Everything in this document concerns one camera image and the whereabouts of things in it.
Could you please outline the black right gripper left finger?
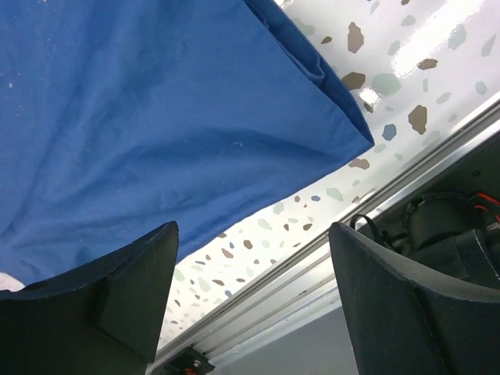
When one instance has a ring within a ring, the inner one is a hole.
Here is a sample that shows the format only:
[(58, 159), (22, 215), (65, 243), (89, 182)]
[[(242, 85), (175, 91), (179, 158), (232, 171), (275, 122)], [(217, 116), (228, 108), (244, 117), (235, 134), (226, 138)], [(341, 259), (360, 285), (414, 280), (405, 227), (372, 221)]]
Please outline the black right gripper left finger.
[(20, 291), (1, 293), (3, 374), (143, 374), (179, 246), (174, 222)]

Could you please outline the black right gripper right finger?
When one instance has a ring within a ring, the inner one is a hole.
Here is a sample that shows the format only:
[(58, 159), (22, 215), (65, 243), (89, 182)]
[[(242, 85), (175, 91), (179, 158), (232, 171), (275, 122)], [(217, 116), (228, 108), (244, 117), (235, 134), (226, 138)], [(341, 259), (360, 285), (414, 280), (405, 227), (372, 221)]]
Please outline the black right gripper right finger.
[(411, 259), (343, 223), (330, 253), (361, 374), (496, 374), (499, 254), (478, 231), (455, 257)]

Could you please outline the blue surgical drape cloth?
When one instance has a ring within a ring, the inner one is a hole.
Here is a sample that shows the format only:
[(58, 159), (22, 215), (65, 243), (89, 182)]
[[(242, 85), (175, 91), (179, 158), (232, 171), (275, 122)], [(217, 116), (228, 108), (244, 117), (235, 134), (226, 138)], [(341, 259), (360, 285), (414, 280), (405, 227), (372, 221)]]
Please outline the blue surgical drape cloth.
[(184, 258), (372, 146), (273, 1), (1, 4), (1, 271), (24, 284), (169, 221)]

